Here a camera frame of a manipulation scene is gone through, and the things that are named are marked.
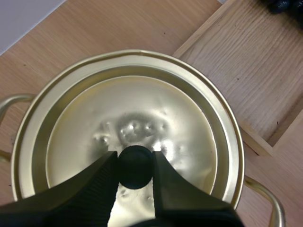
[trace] wooden surface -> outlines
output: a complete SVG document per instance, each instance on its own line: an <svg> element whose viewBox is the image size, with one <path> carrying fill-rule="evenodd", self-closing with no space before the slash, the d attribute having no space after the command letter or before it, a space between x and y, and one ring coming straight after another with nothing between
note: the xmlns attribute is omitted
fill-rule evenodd
<svg viewBox="0 0 303 227"><path fill-rule="evenodd" d="M67 1L0 56L0 97L19 92L37 93L63 68L94 54L126 48L172 54L219 7L216 2L211 6L210 2L128 0L125 4L118 0ZM122 18L116 18L118 12ZM276 16L276 20L284 26L284 16ZM9 110L0 128L2 149L10 151L25 108L26 105L22 104ZM292 227L300 227L303 223L302 135L301 121L274 157L258 157L245 148L246 174L259 180L280 198L286 210L287 225ZM8 163L0 164L1 204L12 201L9 168ZM244 187L237 212L247 227L265 227L271 206Z"/></svg>
<svg viewBox="0 0 303 227"><path fill-rule="evenodd" d="M146 49L172 55L219 7L217 0L68 0L0 56L0 98L37 94L69 65L93 55ZM0 127L11 151L26 104ZM0 164L0 203L12 201L10 165Z"/></svg>
<svg viewBox="0 0 303 227"><path fill-rule="evenodd" d="M258 0L224 6L175 54L219 88L240 125L268 140L303 94L303 32Z"/></svg>

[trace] white wall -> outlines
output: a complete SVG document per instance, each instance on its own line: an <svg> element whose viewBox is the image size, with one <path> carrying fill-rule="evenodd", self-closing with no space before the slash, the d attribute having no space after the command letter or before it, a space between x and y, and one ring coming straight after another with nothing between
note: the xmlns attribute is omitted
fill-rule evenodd
<svg viewBox="0 0 303 227"><path fill-rule="evenodd" d="M65 0L0 0L0 55Z"/></svg>

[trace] wooden tray edge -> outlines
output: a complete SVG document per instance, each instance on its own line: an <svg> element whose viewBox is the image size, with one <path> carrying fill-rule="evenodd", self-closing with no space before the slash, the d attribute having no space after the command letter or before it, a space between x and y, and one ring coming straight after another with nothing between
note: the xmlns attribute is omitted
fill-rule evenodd
<svg viewBox="0 0 303 227"><path fill-rule="evenodd" d="M212 14L173 54L174 57L180 58L198 39L202 36L218 19L227 13L232 7L237 5L241 0L229 0L224 3L214 14ZM275 151L281 146L297 124L303 119L303 110L296 116L294 121L288 126L283 135L271 146L258 133L244 121L238 120L243 141L257 154L261 156L273 156Z"/></svg>

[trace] pot lid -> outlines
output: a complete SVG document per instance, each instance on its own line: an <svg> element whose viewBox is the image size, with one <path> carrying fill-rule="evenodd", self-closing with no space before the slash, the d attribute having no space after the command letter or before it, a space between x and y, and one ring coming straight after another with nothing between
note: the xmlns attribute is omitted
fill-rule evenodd
<svg viewBox="0 0 303 227"><path fill-rule="evenodd" d="M41 91L14 147L15 198L53 187L105 152L131 145L163 152L187 181L236 207L243 147L227 102L189 65L138 50L78 62ZM109 226L154 215L152 182L137 190L119 185Z"/></svg>

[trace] gold metal handle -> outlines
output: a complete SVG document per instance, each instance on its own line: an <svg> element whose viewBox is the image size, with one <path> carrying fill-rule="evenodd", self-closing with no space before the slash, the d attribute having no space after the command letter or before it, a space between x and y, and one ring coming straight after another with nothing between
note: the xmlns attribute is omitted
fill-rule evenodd
<svg viewBox="0 0 303 227"><path fill-rule="evenodd" d="M11 105L18 102L30 102L34 99L34 97L35 95L33 94L18 94L1 99L0 100L0 126L6 111ZM0 161L10 161L10 157L11 157L10 153L0 150Z"/></svg>
<svg viewBox="0 0 303 227"><path fill-rule="evenodd" d="M268 201L271 202L273 205L273 210L271 213L271 218L269 221L270 227L285 227L285 211L283 208L282 203L279 199L265 186L260 184L259 182L255 181L254 179L250 178L249 176L244 177L244 184L249 187L250 189L254 190L255 192L262 195Z"/></svg>

